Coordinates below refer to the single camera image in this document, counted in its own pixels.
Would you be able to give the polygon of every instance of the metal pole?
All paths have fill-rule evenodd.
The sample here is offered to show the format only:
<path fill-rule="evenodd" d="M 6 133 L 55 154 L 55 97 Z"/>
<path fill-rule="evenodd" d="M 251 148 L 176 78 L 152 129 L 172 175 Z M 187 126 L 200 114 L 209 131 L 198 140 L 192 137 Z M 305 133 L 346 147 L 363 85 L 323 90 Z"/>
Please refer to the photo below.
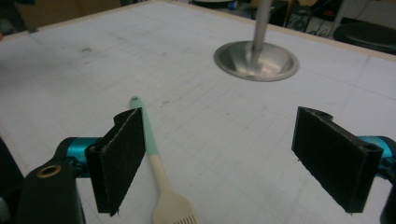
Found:
<path fill-rule="evenodd" d="M 344 17 L 345 11 L 349 6 L 349 0 L 343 0 L 340 8 L 338 9 L 337 15 L 335 16 L 334 22 L 332 23 L 332 29 L 330 30 L 330 35 L 334 34 L 335 29 L 340 25 L 341 20 Z"/>
<path fill-rule="evenodd" d="M 270 19 L 272 0 L 260 0 L 259 8 L 256 16 L 256 29 L 253 38 L 253 50 L 262 50 L 262 43 L 264 42 L 265 31 Z"/>

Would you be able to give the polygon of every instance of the white table surface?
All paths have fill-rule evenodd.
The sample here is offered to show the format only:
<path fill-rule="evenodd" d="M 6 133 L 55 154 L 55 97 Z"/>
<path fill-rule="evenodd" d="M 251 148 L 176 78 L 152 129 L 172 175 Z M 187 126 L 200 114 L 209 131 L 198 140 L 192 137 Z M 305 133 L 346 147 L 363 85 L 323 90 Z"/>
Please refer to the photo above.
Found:
<path fill-rule="evenodd" d="M 298 57 L 295 76 L 262 83 L 221 71 L 214 51 L 253 31 L 152 2 L 10 38 L 0 43 L 0 134 L 27 175 L 66 137 L 103 136 L 137 95 L 201 223 L 379 223 L 388 181 L 375 180 L 363 214 L 346 214 L 290 148 L 299 105 L 356 135 L 396 139 L 396 60 L 270 29 L 266 41 Z M 89 179 L 78 188 L 88 223 L 151 223 L 158 194 L 146 158 L 115 217 L 97 214 Z"/>

